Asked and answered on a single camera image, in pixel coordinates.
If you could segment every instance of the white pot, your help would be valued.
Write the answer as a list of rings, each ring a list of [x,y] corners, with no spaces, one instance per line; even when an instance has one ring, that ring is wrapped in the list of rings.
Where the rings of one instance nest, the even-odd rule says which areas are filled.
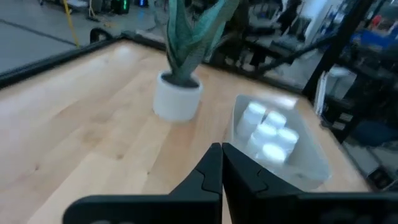
[[[198,109],[203,85],[197,76],[192,78],[198,83],[197,88],[179,87],[165,81],[162,76],[168,72],[160,72],[157,76],[154,111],[167,121],[189,121]]]

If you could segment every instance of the wooden tabletop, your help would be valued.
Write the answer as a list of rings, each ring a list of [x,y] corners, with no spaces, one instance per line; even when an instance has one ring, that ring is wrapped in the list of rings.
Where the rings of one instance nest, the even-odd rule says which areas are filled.
[[[300,97],[208,67],[189,123],[152,111],[162,52],[118,42],[0,91],[0,223],[60,223],[91,194],[167,194],[213,142],[223,142],[236,95],[295,106],[329,159],[333,177],[316,191],[367,191],[335,139]],[[226,203],[224,223],[230,223]]]

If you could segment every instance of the gray floor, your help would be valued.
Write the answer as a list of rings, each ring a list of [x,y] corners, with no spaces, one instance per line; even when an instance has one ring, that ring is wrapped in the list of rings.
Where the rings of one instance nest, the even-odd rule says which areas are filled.
[[[86,20],[84,13],[73,13],[72,20],[80,45],[89,44],[89,33],[92,28],[103,26],[102,23]],[[115,24],[112,28],[115,34],[122,30],[148,29],[155,25],[148,9],[135,6],[130,8],[129,14],[107,17],[107,20]],[[72,45],[15,28],[1,21],[8,21],[73,42],[63,7],[46,3],[40,6],[38,0],[1,0],[0,72],[74,48]]]

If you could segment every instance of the white cylinder object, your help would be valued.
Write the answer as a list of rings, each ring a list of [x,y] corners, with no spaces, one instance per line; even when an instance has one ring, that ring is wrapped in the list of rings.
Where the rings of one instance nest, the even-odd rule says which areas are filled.
[[[192,75],[198,84],[197,88],[184,88],[170,84],[163,79],[167,72],[160,72],[157,76],[153,109],[156,115],[166,121],[191,120],[200,102],[203,85]]]
[[[250,135],[257,128],[257,125],[261,123],[265,113],[265,106],[255,102],[249,103],[236,127],[236,133],[243,141],[249,139]]]
[[[286,152],[276,144],[265,144],[262,151],[256,154],[255,160],[266,168],[280,167],[286,161]]]
[[[262,151],[265,144],[275,141],[276,136],[276,128],[268,124],[259,124],[251,134],[244,152],[253,159],[258,152]]]
[[[274,126],[276,129],[280,129],[285,126],[286,117],[276,111],[271,111],[263,123]]]
[[[276,144],[284,149],[287,155],[290,155],[293,152],[298,140],[299,134],[296,131],[289,128],[282,128],[278,130]]]

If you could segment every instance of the snake plant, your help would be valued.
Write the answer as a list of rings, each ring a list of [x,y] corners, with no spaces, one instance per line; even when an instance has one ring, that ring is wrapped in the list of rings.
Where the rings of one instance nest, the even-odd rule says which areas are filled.
[[[192,72],[205,57],[212,54],[218,42],[222,42],[225,23],[231,19],[239,0],[218,0],[199,17],[194,26],[188,20],[184,0],[169,0],[166,31],[157,17],[154,1],[149,0],[149,6],[156,26],[163,32],[171,68],[167,81],[182,87],[192,87]]]

